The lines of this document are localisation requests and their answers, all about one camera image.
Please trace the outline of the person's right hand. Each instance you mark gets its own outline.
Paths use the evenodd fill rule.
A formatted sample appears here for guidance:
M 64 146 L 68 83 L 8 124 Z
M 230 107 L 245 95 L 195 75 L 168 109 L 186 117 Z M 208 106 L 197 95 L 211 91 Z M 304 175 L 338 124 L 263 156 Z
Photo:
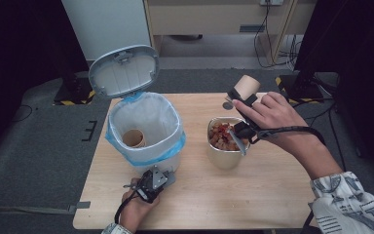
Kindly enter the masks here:
M 269 92 L 251 107 L 237 99 L 233 100 L 233 104 L 263 130 L 293 126 L 307 127 L 303 118 L 279 93 Z M 316 136 L 299 132 L 279 133 L 269 136 L 267 140 L 293 155 L 307 152 L 320 144 Z

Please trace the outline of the white and blue trash bag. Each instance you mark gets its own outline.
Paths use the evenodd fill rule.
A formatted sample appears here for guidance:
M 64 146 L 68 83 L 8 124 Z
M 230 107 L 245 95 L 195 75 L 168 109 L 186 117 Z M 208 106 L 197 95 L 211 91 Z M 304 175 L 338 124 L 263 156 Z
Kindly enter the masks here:
M 135 129 L 143 132 L 144 147 L 124 143 L 123 135 Z M 146 92 L 125 97 L 112 108 L 105 138 L 134 167 L 169 159 L 186 141 L 182 120 L 171 102 L 160 94 Z

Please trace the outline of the patterned white right sleeve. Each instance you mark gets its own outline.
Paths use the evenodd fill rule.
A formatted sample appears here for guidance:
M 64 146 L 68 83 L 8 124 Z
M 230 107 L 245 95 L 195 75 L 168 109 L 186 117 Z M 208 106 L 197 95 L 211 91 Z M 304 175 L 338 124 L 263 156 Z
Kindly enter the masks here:
M 354 173 L 320 177 L 311 187 L 310 208 L 322 234 L 374 234 L 374 195 Z

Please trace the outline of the patterned white sleeve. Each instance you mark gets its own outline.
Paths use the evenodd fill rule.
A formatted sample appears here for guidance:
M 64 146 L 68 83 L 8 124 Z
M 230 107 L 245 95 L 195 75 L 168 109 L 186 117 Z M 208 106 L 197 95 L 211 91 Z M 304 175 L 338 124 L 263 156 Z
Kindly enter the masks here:
M 101 234 L 132 234 L 132 233 L 121 224 L 110 223 L 102 230 Z
M 354 173 L 320 177 L 311 187 L 310 208 L 322 234 L 374 234 L 374 195 Z

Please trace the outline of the white lidded trash bin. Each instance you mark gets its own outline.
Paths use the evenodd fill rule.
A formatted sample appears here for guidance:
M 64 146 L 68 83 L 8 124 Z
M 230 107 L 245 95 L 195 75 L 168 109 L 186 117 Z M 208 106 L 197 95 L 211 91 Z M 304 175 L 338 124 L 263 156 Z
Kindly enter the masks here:
M 149 46 L 135 45 L 98 58 L 90 67 L 89 80 L 97 95 L 102 98 L 115 98 L 119 102 L 140 92 L 151 93 L 146 89 L 158 78 L 159 70 L 158 53 Z M 174 172 L 180 165 L 180 151 L 156 164 L 140 167 L 130 165 L 139 174 L 154 166 L 164 172 Z

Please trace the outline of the brown food pieces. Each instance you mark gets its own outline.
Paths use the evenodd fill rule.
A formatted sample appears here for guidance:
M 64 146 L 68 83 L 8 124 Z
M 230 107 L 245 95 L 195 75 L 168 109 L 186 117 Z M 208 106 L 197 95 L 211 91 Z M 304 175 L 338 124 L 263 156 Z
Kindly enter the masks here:
M 216 122 L 208 130 L 209 143 L 219 150 L 239 151 L 238 145 L 228 133 L 228 131 L 233 130 L 234 128 L 230 123 Z

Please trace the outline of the beige paper cup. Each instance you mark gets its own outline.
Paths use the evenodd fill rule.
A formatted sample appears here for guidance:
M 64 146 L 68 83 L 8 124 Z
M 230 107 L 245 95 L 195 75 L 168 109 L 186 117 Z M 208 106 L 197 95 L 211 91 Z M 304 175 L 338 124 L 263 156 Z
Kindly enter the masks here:
M 123 143 L 132 148 L 144 147 L 146 145 L 144 133 L 139 129 L 131 129 L 122 136 Z
M 239 93 L 243 100 L 248 99 L 251 95 L 255 95 L 260 89 L 261 84 L 248 75 L 244 75 L 239 82 L 234 86 L 234 89 Z

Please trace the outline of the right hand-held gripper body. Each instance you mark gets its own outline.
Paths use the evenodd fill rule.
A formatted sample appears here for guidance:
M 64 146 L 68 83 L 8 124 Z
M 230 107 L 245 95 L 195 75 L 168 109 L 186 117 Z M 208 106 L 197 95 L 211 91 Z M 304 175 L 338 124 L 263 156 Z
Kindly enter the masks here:
M 228 130 L 228 133 L 238 146 L 241 154 L 245 156 L 249 146 L 256 143 L 256 140 L 253 140 L 253 138 L 261 128 L 242 112 L 240 114 L 244 117 L 244 120 L 235 124 L 232 130 Z

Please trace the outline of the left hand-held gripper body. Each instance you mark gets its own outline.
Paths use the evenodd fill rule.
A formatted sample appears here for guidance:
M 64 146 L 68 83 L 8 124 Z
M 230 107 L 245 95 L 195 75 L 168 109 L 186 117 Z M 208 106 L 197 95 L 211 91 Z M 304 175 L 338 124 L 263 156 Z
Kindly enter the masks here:
M 168 186 L 175 183 L 174 172 L 161 171 L 157 166 L 147 170 L 137 182 L 126 184 L 132 194 L 125 200 L 125 204 L 137 194 L 144 202 L 152 204 L 158 195 Z

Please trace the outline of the patterned white left sleeve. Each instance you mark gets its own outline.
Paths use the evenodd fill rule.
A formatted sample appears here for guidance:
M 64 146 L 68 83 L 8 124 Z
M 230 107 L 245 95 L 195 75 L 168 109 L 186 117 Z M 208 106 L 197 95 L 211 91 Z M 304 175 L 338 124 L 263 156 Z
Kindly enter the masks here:
M 102 230 L 101 234 L 132 234 L 132 233 L 121 224 L 110 223 Z

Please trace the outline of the black stand base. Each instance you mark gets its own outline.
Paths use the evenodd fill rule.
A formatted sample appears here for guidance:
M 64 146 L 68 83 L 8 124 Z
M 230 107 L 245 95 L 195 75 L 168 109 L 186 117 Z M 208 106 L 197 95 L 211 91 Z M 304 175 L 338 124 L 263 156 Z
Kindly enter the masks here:
M 89 104 L 94 90 L 87 71 L 77 72 L 71 79 L 63 79 L 54 98 L 54 105 Z
M 293 103 L 307 101 L 323 101 L 323 94 L 311 78 L 303 78 L 298 74 L 283 74 L 276 78 L 280 93 Z

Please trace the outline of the person's left hand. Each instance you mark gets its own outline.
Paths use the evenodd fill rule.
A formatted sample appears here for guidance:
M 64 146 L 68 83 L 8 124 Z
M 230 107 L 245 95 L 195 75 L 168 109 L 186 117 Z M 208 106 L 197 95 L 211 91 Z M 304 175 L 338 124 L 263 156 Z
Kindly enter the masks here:
M 144 202 L 136 197 L 132 198 L 123 208 L 119 218 L 119 224 L 131 233 L 135 233 L 143 219 L 158 206 L 160 198 L 157 197 L 152 204 Z

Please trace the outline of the cream metal pot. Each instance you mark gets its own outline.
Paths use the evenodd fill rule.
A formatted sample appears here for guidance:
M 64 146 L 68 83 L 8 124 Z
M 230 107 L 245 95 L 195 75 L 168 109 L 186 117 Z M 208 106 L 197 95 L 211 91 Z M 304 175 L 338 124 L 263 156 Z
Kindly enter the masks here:
M 231 170 L 234 169 L 242 159 L 243 155 L 239 151 L 224 151 L 213 147 L 209 143 L 208 130 L 216 122 L 220 123 L 230 123 L 233 127 L 235 124 L 240 123 L 242 119 L 237 117 L 215 117 L 210 120 L 207 126 L 207 141 L 209 144 L 209 149 L 207 150 L 207 157 L 209 161 L 218 169 L 221 170 Z

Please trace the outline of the wooden cabinet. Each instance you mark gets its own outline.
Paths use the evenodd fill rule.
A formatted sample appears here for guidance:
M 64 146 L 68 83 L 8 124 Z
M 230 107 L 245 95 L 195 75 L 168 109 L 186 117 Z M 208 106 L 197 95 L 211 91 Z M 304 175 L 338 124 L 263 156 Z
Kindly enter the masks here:
M 269 64 L 278 61 L 287 35 L 305 33 L 317 0 L 144 0 L 151 42 L 163 35 L 257 33 Z

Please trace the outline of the white panel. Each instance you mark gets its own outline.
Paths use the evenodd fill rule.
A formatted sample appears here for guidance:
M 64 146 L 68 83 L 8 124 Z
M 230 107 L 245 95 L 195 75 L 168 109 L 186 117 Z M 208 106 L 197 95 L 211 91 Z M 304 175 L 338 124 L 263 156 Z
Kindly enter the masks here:
M 143 0 L 61 2 L 86 60 L 131 45 L 151 45 Z

